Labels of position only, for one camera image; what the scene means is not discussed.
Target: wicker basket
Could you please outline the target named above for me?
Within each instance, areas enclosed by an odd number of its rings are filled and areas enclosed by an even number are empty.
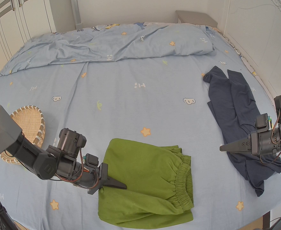
[[[34,105],[27,105],[15,110],[10,117],[21,127],[25,138],[32,144],[41,148],[46,132],[44,117],[41,110]],[[8,151],[4,151],[0,154],[0,157],[5,162],[20,164],[18,159],[10,156],[11,154]]]

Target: folded green pants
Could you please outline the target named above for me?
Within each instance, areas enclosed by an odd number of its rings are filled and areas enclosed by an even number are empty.
[[[100,219],[142,229],[193,220],[190,159],[178,146],[111,140],[103,162],[108,164],[108,175],[125,183],[127,190],[107,186],[99,190]]]

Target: white headboard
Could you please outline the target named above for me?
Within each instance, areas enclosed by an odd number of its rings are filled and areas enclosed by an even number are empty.
[[[218,28],[273,97],[281,94],[281,0],[225,0]]]

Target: navy blue garment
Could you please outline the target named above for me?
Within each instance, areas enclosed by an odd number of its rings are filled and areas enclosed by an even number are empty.
[[[246,138],[255,131],[255,119],[260,112],[248,83],[240,72],[228,70],[228,76],[214,66],[204,77],[210,83],[208,106],[222,130],[224,143]],[[264,192],[264,180],[274,172],[281,172],[281,158],[271,164],[263,165],[258,156],[249,153],[230,153],[227,155],[238,172],[249,181],[257,196]],[[264,163],[273,161],[276,156],[262,155]]]

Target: clothing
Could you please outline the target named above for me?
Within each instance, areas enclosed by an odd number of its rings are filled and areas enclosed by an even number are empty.
[[[224,143],[246,138],[256,130],[255,119],[260,112],[251,89],[240,72],[228,70],[228,76],[214,66],[204,77],[210,83],[208,106],[222,130]],[[251,153],[230,153],[227,155],[238,172],[249,181],[257,196],[264,192],[264,180],[276,171],[281,173],[281,159],[267,165],[260,163],[258,156]],[[264,163],[276,156],[262,155]]]
[[[127,190],[99,190],[101,220],[125,228],[154,229],[193,220],[191,157],[178,146],[156,147],[113,139],[104,157],[108,175]]]

